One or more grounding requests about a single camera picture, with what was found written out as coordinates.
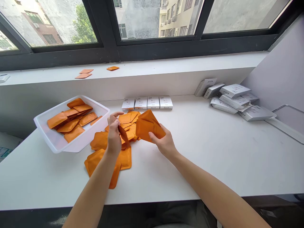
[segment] hand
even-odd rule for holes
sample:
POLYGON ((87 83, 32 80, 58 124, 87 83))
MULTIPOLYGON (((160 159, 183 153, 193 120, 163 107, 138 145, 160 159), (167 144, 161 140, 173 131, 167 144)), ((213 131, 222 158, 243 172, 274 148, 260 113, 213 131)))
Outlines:
POLYGON ((121 139, 118 131, 120 122, 117 117, 123 114, 124 112, 115 112, 108 117, 109 134, 107 152, 117 156, 121 150, 121 139))
POLYGON ((166 135, 163 138, 159 139, 152 132, 149 132, 149 136, 150 136, 151 140, 157 145, 159 151, 166 158, 169 158, 171 156, 178 154, 178 151, 175 148, 171 132, 167 128, 165 128, 161 123, 160 123, 160 125, 161 125, 161 128, 166 133, 166 135))

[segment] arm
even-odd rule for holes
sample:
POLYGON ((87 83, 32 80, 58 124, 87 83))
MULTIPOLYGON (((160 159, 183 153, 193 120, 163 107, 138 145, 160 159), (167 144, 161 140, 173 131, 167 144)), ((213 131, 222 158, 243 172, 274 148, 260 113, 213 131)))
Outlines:
POLYGON ((63 228, 96 228, 98 226, 115 163, 121 150, 118 132, 120 123, 116 117, 123 114, 123 112, 115 112, 108 118, 108 147, 78 197, 63 228))
POLYGON ((270 228, 238 194, 181 155, 175 148, 171 132, 163 125, 161 127, 166 136, 158 139, 152 132, 149 132, 151 140, 183 175, 223 227, 270 228))

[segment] person's left hand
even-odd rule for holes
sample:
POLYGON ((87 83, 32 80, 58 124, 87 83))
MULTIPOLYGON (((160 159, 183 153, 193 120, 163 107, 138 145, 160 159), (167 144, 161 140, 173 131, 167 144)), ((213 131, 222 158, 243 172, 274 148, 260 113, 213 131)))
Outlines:
POLYGON ((108 134, 108 153, 118 155, 121 150, 121 139, 119 136, 118 125, 120 125, 117 117, 123 115, 124 112, 115 112, 108 117, 109 134, 108 134))

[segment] air conditioner unit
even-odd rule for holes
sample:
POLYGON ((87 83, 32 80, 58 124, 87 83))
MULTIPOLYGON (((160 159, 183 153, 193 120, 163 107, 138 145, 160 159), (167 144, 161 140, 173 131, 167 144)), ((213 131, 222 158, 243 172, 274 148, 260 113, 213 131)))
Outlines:
POLYGON ((37 23, 33 23, 33 25, 34 25, 34 27, 35 27, 36 29, 39 29, 39 28, 40 28, 39 24, 37 24, 37 23))

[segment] window glass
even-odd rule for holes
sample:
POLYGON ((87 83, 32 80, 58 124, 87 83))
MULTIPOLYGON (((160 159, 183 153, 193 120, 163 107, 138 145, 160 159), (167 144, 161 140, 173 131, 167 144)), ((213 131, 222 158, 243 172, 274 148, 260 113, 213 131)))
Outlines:
POLYGON ((292 0, 214 0, 204 33, 267 29, 292 0))
POLYGON ((204 0, 113 0, 121 40, 194 35, 204 0), (122 30, 119 25, 125 24, 122 30))
POLYGON ((18 48, 0 31, 0 52, 18 50, 18 48))
POLYGON ((1 0, 0 12, 31 47, 97 42, 81 0, 1 0))

